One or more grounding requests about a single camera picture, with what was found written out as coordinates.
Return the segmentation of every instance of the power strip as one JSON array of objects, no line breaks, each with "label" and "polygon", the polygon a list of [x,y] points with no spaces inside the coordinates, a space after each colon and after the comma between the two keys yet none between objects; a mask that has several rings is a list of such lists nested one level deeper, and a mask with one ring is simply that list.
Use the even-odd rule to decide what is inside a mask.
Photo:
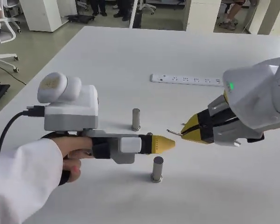
[{"label": "power strip", "polygon": [[219,78],[197,78],[189,76],[152,74],[150,81],[155,83],[223,86],[223,81]]}]

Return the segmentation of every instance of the gray floor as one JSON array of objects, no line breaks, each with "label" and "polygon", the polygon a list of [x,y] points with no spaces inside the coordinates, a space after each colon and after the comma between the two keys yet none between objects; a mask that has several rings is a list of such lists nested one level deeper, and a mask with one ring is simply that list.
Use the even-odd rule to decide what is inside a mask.
[{"label": "gray floor", "polygon": [[[89,26],[128,27],[128,22],[113,18],[112,15],[116,12],[112,6],[107,6],[108,16],[99,15],[94,22],[89,23]],[[172,7],[158,6],[154,15],[149,12],[143,14],[142,28],[182,30],[182,17],[182,8],[174,10]],[[0,45],[0,54],[18,54],[20,61],[14,62],[11,59],[11,62],[20,69],[20,73],[15,76],[26,83],[83,27],[81,24],[68,23],[54,33],[42,33],[29,31],[25,23],[21,23],[20,26],[22,33],[18,34],[14,41]],[[239,24],[235,32],[241,33],[242,29],[243,27]],[[214,31],[226,32],[218,27]],[[6,95],[0,100],[1,110],[24,86],[2,70],[0,70],[0,82],[11,85]]]}]

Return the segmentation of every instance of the metal pin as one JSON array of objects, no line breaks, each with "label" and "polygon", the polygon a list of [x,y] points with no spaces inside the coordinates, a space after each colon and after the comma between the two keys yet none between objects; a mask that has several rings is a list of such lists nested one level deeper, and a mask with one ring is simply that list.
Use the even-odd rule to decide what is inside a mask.
[{"label": "metal pin", "polygon": [[140,110],[138,108],[133,109],[133,120],[132,120],[132,130],[137,132],[140,130]]},{"label": "metal pin", "polygon": [[181,133],[174,132],[174,131],[171,131],[171,130],[169,130],[169,129],[167,129],[167,131],[168,131],[169,133],[171,133],[171,134],[175,134],[175,135],[182,136],[182,134],[181,134]]},{"label": "metal pin", "polygon": [[163,170],[164,159],[160,156],[154,158],[153,173],[150,175],[153,183],[159,183],[162,181],[162,170]]}]

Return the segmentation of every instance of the table surface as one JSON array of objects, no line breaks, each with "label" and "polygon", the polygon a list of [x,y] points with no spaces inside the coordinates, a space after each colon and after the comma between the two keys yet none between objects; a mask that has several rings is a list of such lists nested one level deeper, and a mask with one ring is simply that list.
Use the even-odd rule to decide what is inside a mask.
[{"label": "table surface", "polygon": [[[132,133],[138,107],[139,133],[172,138],[176,147],[162,155],[161,183],[149,181],[153,155],[139,155],[131,165],[84,160],[81,178],[58,187],[26,223],[280,224],[280,130],[239,148],[181,140],[166,129],[180,131],[223,88],[149,81],[152,73],[222,77],[226,69],[279,56],[276,36],[83,28],[0,112],[0,134],[17,112],[38,104],[42,78],[59,71],[96,86],[100,129]],[[43,119],[20,118],[3,150],[44,134]]]}]

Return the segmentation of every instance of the hand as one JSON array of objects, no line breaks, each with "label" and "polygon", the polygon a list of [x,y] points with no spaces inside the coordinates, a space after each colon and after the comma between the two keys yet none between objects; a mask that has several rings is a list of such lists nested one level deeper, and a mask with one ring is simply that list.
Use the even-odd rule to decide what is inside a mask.
[{"label": "hand", "polygon": [[68,155],[69,159],[63,161],[63,170],[70,171],[68,182],[77,180],[81,175],[81,161],[84,158],[93,158],[85,153],[92,148],[92,140],[88,137],[60,137],[52,139],[59,147],[63,158]]}]

